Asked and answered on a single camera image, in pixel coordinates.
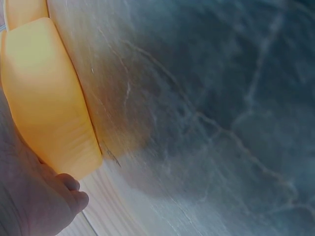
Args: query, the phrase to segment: marble surface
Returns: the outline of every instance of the marble surface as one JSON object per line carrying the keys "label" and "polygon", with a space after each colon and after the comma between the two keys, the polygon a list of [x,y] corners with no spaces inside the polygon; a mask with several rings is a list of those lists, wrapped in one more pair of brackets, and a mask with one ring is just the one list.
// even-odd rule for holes
{"label": "marble surface", "polygon": [[315,235],[312,1],[48,2],[150,235]]}

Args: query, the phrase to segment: hand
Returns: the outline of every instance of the hand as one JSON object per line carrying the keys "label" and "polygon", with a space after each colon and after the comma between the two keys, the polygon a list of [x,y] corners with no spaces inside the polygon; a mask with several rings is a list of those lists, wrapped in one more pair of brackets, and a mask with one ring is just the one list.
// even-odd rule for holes
{"label": "hand", "polygon": [[88,204],[79,188],[78,181],[56,175],[24,145],[0,89],[0,235],[58,234]]}

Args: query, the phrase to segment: light wood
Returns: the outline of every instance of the light wood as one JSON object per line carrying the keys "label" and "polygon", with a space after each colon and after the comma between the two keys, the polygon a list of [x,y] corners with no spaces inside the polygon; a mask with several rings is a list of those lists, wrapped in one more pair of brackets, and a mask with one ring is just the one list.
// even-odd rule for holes
{"label": "light wood", "polygon": [[93,228],[90,226],[89,222],[86,220],[85,216],[80,213],[74,219],[74,221],[58,236],[98,236]]}
{"label": "light wood", "polygon": [[90,196],[89,206],[84,210],[90,224],[99,236],[147,235],[139,220],[120,198],[108,172],[104,162],[99,170],[81,181],[81,189]]}

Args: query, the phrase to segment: orange object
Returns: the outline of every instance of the orange object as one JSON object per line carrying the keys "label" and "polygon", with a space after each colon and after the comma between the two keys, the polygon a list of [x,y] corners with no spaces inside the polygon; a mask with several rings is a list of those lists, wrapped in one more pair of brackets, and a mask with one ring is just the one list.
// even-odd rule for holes
{"label": "orange object", "polygon": [[48,17],[46,0],[3,0],[3,13],[6,30]]}
{"label": "orange object", "polygon": [[4,33],[1,80],[13,120],[29,147],[57,173],[83,178],[101,164],[83,93],[49,18]]}

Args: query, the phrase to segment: finger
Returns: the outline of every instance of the finger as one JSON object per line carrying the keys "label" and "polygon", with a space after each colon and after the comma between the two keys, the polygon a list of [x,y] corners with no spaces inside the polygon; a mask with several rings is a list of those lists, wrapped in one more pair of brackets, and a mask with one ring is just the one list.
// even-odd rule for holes
{"label": "finger", "polygon": [[51,176],[54,176],[54,177],[57,175],[57,173],[50,166],[47,166],[46,164],[40,164],[40,165],[41,165],[42,172],[50,174]]}
{"label": "finger", "polygon": [[70,191],[79,190],[80,183],[75,180],[71,175],[68,174],[60,174],[56,176]]}
{"label": "finger", "polygon": [[71,191],[71,194],[73,195],[77,206],[75,207],[76,209],[76,214],[80,213],[83,211],[89,204],[89,196],[85,192],[79,192],[79,191]]}

